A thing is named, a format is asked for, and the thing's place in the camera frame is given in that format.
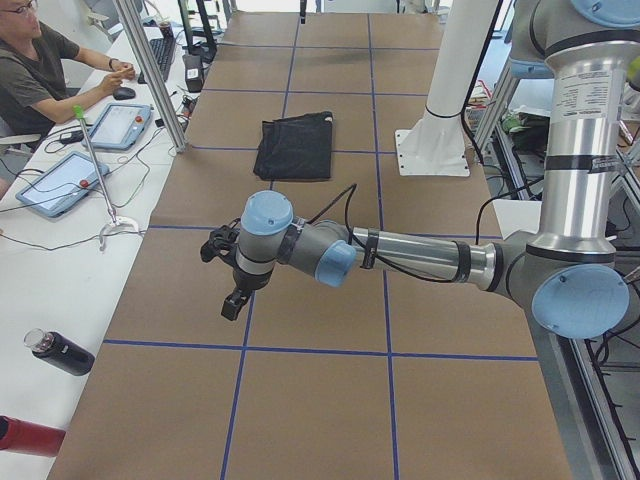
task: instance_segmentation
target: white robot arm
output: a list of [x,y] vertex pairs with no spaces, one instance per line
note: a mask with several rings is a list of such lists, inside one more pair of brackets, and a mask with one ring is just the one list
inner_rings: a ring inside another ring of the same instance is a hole
[[276,262],[338,286],[357,264],[400,270],[438,282],[471,282],[512,299],[529,318],[568,338],[591,338],[615,326],[628,308],[628,287],[611,268],[605,239],[626,72],[640,56],[636,0],[519,0],[515,63],[544,59],[555,88],[537,234],[504,244],[470,246],[409,235],[317,225],[294,216],[281,194],[259,192],[240,228],[211,233],[202,258],[233,267],[237,288],[223,316],[237,318]]

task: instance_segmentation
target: black bottle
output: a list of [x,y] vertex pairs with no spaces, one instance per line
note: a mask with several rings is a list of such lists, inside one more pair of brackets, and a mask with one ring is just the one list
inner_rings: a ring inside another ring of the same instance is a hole
[[67,340],[58,332],[43,332],[34,328],[24,337],[25,346],[36,358],[61,368],[71,375],[85,375],[93,366],[95,357],[84,348]]

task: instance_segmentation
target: folded black cloth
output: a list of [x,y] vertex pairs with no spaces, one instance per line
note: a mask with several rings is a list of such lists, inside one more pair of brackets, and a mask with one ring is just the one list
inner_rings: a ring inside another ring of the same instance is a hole
[[253,173],[262,180],[331,178],[333,113],[262,122],[262,141]]

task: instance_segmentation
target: dark t-shirt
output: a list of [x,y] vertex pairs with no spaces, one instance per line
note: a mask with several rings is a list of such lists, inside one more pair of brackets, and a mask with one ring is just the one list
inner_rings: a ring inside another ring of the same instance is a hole
[[40,59],[31,60],[0,40],[0,117],[16,135],[45,135],[54,122],[31,108],[41,100],[67,98],[62,58],[75,58],[80,47],[40,22],[33,40]]

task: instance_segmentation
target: tablet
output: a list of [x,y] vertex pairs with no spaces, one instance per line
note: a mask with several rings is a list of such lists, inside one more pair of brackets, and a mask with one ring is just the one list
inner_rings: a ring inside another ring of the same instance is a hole
[[89,129],[91,144],[102,150],[128,150],[151,120],[149,105],[110,103]]
[[[109,167],[98,162],[102,175]],[[98,184],[91,159],[71,152],[37,179],[20,190],[16,198],[45,217],[59,217],[84,198]]]

